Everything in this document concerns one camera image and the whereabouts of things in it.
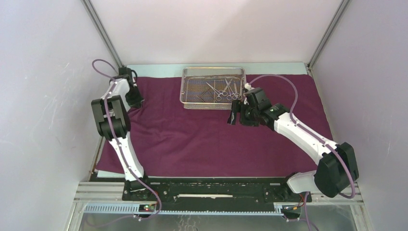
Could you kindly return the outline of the maroon surgical wrap cloth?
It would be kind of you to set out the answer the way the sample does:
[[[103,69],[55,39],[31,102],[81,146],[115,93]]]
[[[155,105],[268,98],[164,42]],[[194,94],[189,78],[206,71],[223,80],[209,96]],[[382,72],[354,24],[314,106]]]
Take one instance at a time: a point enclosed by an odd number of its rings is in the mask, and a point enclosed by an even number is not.
[[[294,115],[334,140],[315,82],[308,75],[284,75],[298,90]],[[229,110],[185,109],[179,100],[181,77],[139,77],[145,98],[129,111],[131,141],[149,177],[286,177],[317,167],[284,136],[266,126],[227,124]],[[263,77],[260,87],[273,104],[288,109],[294,100],[290,83]]]

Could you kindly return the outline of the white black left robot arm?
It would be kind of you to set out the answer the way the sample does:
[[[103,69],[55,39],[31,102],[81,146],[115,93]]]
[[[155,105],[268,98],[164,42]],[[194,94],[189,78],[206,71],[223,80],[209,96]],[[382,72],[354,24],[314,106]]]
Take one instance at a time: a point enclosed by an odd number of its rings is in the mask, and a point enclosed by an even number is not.
[[[131,141],[128,116],[131,106],[126,102],[126,96],[135,89],[132,78],[111,77],[108,90],[91,102],[91,109],[99,135],[109,142],[118,156],[125,175],[124,191],[133,192],[144,201],[151,197],[152,187],[147,184],[147,175]]]

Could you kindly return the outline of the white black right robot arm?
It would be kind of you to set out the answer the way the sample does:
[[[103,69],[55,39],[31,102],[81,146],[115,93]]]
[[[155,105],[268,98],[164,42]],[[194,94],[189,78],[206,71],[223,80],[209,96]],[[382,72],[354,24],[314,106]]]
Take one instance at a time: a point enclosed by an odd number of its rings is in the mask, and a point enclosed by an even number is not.
[[[299,121],[282,104],[259,110],[239,100],[233,100],[228,123],[236,121],[244,126],[264,125],[286,137],[304,151],[317,165],[309,172],[297,172],[287,176],[280,187],[280,196],[285,201],[294,200],[299,193],[319,191],[329,198],[337,195],[352,199],[358,179],[358,169],[353,147],[344,142],[337,144],[321,136]]]

